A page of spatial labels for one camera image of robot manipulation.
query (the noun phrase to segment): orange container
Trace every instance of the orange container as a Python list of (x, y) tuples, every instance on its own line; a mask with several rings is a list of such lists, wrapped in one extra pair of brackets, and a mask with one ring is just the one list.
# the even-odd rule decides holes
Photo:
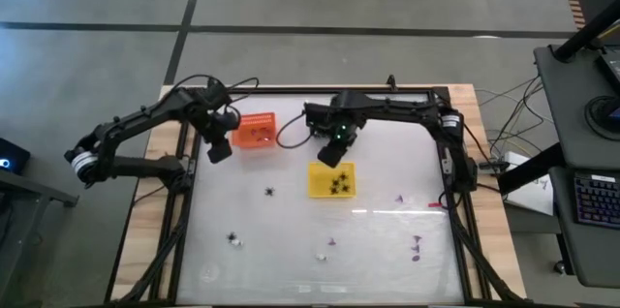
[(241, 115), (239, 129), (232, 132), (232, 144), (241, 148), (268, 147), (275, 143), (275, 113)]

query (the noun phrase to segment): wooden table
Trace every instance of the wooden table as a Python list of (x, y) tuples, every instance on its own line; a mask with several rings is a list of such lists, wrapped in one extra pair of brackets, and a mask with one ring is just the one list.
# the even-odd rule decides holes
[[(346, 87), (345, 85), (317, 85), (317, 87), (318, 86)], [(386, 85), (367, 86), (382, 87)], [(489, 148), (482, 125), (481, 112), (478, 106), (478, 100), (476, 99), (474, 86), (472, 84), (424, 84), (400, 85), (399, 88), (429, 86), (446, 86), (449, 88), (452, 106), (463, 113), (467, 125), (481, 143), (485, 154), (489, 156)], [(313, 86), (302, 85), (300, 87), (308, 88)], [(167, 93), (170, 88), (170, 86), (164, 86), (161, 95)], [(178, 123), (168, 122), (153, 129), (146, 149), (146, 158), (156, 159), (166, 154), (174, 154), (179, 128), (180, 125)], [(192, 136), (193, 131), (190, 129), (186, 146), (187, 154), (189, 154), (191, 149)], [(471, 136), (466, 135), (465, 141), (469, 156), (474, 158), (477, 162), (484, 161), (484, 158)], [(490, 176), (479, 176), (479, 183), (497, 186), (495, 178)], [(160, 185), (160, 181), (154, 178), (141, 180), (136, 191), (136, 198), (158, 188)], [(485, 188), (478, 188), (471, 196), (484, 255), (488, 258), (500, 277), (509, 285), (511, 290), (521, 297), (525, 297), (521, 272), (514, 252), (514, 246), (512, 245), (511, 232), (500, 194)], [(141, 200), (140, 203), (134, 206), (116, 273), (111, 299), (120, 298), (127, 293), (153, 259), (157, 251), (165, 204), (166, 192), (162, 191), (147, 199)], [(474, 263), (469, 258), (469, 254), (467, 254), (467, 256), (469, 277), (474, 297), (481, 297), (480, 283)], [(164, 270), (163, 285), (161, 286), (162, 296), (166, 296), (166, 289), (168, 287), (167, 280), (170, 278), (170, 268), (171, 256)], [(493, 292), (493, 296), (495, 299), (498, 299), (495, 292)]]

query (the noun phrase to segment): concrete floor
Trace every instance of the concrete floor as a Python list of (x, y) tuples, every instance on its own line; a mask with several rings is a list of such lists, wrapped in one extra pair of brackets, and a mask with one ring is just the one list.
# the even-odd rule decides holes
[[(180, 25), (186, 3), (0, 0), (0, 22)], [(192, 23), (574, 30), (567, 0), (198, 0)], [(47, 307), (103, 300), (136, 180), (119, 178), (84, 191), (62, 154), (97, 123), (156, 100), (176, 38), (174, 32), (0, 29), (0, 96), (10, 104), (0, 112), (0, 137), (33, 153), (28, 177), (80, 195), (76, 209), (54, 206), (46, 215), (25, 299), (40, 298)], [(190, 33), (176, 77), (200, 72), (228, 83), (260, 77), (272, 84), (342, 84), (377, 83), (395, 74), (401, 83), (465, 82), (502, 91), (535, 75), (535, 46), (561, 42)], [(549, 115), (544, 94), (531, 105)], [(507, 99), (483, 107), (486, 128), (499, 129), (512, 107)], [(524, 114), (516, 128), (533, 122)], [(546, 123), (525, 137), (541, 148), (557, 140)], [(128, 141), (119, 153), (140, 156), (146, 140), (142, 135)], [(619, 291), (582, 288), (574, 278), (552, 274), (549, 263), (557, 260), (557, 246), (548, 238), (519, 235), (514, 242), (530, 298), (563, 304), (620, 301)]]

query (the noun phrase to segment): keyboard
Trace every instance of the keyboard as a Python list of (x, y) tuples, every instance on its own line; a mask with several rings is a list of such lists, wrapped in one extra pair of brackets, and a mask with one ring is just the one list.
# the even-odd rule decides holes
[(612, 177), (576, 174), (578, 223), (620, 229), (620, 184)]

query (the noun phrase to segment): yellow tray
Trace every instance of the yellow tray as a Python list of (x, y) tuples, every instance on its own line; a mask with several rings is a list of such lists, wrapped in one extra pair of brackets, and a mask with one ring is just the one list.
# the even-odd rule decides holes
[(308, 197), (352, 198), (356, 195), (356, 165), (340, 163), (335, 169), (321, 162), (308, 164)]

